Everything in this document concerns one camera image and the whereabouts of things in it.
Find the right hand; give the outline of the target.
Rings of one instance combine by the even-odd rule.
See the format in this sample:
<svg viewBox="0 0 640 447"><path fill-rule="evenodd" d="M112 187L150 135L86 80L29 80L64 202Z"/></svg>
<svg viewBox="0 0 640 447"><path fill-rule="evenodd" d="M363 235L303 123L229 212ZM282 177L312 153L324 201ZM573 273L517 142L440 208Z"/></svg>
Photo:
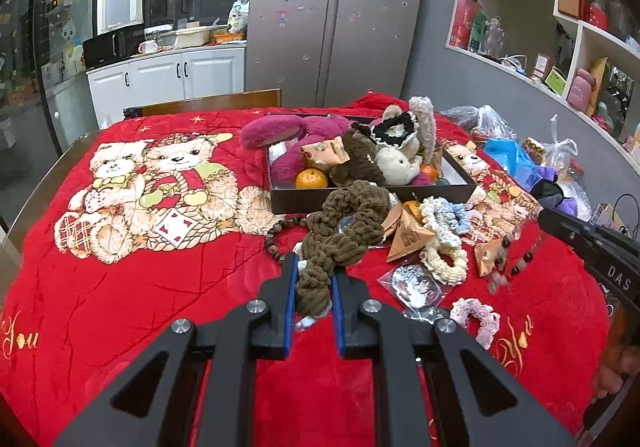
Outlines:
<svg viewBox="0 0 640 447"><path fill-rule="evenodd" d="M593 380L593 391L601 399L615 395L624 384L625 375L635 377L640 370L638 346L614 345L608 347L600 358L599 368Z"/></svg>

